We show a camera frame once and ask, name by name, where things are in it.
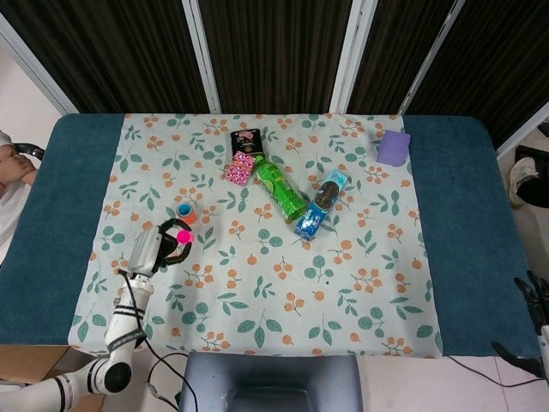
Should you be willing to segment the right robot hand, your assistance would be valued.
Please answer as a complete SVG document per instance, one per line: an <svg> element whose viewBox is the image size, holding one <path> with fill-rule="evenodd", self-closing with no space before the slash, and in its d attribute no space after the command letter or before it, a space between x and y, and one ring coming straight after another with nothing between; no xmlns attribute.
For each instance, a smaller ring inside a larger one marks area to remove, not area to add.
<svg viewBox="0 0 549 412"><path fill-rule="evenodd" d="M531 270L527 271L527 277L532 287L520 277L515 277L514 283L527 304L528 314L540 346L540 358L519 357L509 352L499 342L491 342L491 345L504 361L533 374L537 379L544 379L549 385L549 282L539 278Z"/></svg>

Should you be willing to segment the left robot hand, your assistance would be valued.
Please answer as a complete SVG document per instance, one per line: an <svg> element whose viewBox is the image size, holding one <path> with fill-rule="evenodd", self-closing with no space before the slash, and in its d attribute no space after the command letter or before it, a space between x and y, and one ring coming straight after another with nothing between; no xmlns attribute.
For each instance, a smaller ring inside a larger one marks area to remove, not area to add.
<svg viewBox="0 0 549 412"><path fill-rule="evenodd" d="M130 254L130 277L151 278L160 268L182 263L190 255L192 244L178 243L176 237L180 230L192 232L189 225L177 218L143 230Z"/></svg>

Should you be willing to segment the orange plastic cup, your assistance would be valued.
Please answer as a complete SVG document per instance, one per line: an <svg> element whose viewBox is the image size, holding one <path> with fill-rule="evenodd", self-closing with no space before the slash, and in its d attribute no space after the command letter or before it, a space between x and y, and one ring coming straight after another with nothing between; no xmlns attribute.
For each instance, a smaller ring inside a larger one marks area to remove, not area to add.
<svg viewBox="0 0 549 412"><path fill-rule="evenodd" d="M196 215L196 212L195 212L194 208L193 208L193 213L192 213L191 216L188 216L188 217L186 217L186 218L181 218L181 217L178 216L178 218L179 218L180 220L182 220L183 222L185 222L185 223L186 223L187 225L189 225L189 226L190 226L190 225L193 225L193 224L197 221L197 215Z"/></svg>

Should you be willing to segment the teal table cover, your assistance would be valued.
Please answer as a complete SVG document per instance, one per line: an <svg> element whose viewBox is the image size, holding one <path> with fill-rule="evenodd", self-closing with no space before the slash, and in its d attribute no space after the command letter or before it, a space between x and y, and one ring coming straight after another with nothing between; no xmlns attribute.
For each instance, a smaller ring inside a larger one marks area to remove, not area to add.
<svg viewBox="0 0 549 412"><path fill-rule="evenodd" d="M55 125L0 267L0 344L70 344L127 115L72 114ZM486 128L468 117L402 119L441 355L490 356L495 341L537 355L514 284L528 262Z"/></svg>

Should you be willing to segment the black trouser leg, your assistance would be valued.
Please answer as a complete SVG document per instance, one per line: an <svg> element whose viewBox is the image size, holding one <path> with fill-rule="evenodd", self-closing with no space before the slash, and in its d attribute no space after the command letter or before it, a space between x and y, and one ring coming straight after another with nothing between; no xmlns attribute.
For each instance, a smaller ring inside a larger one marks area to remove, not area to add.
<svg viewBox="0 0 549 412"><path fill-rule="evenodd" d="M517 188L518 198L535 207L549 209L549 177L528 177Z"/></svg>

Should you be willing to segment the pink patterned box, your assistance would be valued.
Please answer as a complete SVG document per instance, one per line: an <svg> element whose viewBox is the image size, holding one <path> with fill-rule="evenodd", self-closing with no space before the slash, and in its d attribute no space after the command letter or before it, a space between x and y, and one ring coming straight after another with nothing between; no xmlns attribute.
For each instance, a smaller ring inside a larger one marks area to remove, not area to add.
<svg viewBox="0 0 549 412"><path fill-rule="evenodd" d="M255 163L256 159L253 155L237 151L226 173L226 179L236 185L246 186Z"/></svg>

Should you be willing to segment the white sneaker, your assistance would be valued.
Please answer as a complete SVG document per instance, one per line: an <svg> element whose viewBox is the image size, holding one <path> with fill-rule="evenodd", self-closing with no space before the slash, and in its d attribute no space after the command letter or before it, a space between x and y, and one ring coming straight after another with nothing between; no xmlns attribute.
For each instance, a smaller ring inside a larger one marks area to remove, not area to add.
<svg viewBox="0 0 549 412"><path fill-rule="evenodd" d="M518 196L520 185L530 179L537 179L539 173L535 168L534 159L525 157L518 160L509 170L509 199L513 208L520 208L525 202Z"/></svg>

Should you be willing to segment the floral white tablecloth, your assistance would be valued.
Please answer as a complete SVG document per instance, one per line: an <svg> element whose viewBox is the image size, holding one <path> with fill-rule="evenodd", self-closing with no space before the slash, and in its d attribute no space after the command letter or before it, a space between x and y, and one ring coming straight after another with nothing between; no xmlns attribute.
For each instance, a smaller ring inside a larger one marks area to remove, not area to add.
<svg viewBox="0 0 549 412"><path fill-rule="evenodd" d="M226 179L231 133L254 128L304 200L331 171L347 175L312 240L257 179ZM412 165L377 161L384 134L403 129L396 115L127 115L69 343L105 353L138 235L187 203L191 253L154 276L142 320L157 349L440 356Z"/></svg>

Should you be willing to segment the seated person in white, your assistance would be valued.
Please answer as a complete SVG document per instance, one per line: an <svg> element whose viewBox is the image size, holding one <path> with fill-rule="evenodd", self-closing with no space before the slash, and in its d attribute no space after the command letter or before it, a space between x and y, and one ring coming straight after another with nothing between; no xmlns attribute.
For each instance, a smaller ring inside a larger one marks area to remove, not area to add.
<svg viewBox="0 0 549 412"><path fill-rule="evenodd" d="M0 130L0 266L15 234L38 169Z"/></svg>

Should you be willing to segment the green drink bottle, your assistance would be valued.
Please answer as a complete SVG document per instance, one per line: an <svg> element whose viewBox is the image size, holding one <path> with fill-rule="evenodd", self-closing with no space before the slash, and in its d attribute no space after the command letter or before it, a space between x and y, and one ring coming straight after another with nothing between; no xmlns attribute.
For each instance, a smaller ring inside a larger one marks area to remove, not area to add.
<svg viewBox="0 0 549 412"><path fill-rule="evenodd" d="M287 221L297 220L306 210L305 200L290 186L282 171L264 154L255 156L256 175L267 193L280 206Z"/></svg>

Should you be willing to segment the black snack packet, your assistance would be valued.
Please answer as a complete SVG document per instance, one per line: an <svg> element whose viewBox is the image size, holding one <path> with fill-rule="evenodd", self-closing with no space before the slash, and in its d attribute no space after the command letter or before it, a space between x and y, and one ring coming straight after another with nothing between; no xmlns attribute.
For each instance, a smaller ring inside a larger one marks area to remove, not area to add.
<svg viewBox="0 0 549 412"><path fill-rule="evenodd" d="M258 161L266 160L259 129L233 131L230 138L233 165L252 167Z"/></svg>

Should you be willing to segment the brown cardboard box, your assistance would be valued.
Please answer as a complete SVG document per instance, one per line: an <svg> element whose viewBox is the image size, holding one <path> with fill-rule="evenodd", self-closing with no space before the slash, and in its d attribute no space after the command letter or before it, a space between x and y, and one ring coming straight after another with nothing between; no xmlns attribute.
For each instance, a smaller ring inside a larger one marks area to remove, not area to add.
<svg viewBox="0 0 549 412"><path fill-rule="evenodd" d="M0 412L101 412L103 395L60 391L93 359L68 346L0 345Z"/></svg>

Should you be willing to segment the blue cookie package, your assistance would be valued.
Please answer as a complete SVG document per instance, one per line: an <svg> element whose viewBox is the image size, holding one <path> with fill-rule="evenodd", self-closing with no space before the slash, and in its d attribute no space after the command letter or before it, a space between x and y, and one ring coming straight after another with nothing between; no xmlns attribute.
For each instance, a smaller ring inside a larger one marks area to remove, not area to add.
<svg viewBox="0 0 549 412"><path fill-rule="evenodd" d="M312 240L348 181L348 176L332 170L310 201L308 209L299 218L294 233L301 239Z"/></svg>

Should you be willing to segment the dark folding screen panel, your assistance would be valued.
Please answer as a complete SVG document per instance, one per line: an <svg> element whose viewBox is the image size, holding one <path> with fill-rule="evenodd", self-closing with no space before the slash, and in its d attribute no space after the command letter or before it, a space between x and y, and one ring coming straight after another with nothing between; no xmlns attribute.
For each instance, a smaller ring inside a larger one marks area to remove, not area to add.
<svg viewBox="0 0 549 412"><path fill-rule="evenodd" d="M408 115L480 120L501 147L549 102L549 0L465 0Z"/></svg>
<svg viewBox="0 0 549 412"><path fill-rule="evenodd" d="M207 113L183 0L0 0L82 113Z"/></svg>
<svg viewBox="0 0 549 412"><path fill-rule="evenodd" d="M329 111L404 113L465 0L351 0Z"/></svg>
<svg viewBox="0 0 549 412"><path fill-rule="evenodd" d="M378 0L181 0L211 113L346 113Z"/></svg>

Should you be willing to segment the purple foam cube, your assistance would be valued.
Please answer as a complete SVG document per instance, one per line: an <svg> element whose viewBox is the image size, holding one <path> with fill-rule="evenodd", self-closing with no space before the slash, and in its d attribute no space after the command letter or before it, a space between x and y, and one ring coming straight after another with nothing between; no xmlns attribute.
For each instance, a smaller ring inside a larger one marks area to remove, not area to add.
<svg viewBox="0 0 549 412"><path fill-rule="evenodd" d="M407 160L410 141L411 136L407 133L386 130L378 146L377 162L401 167Z"/></svg>

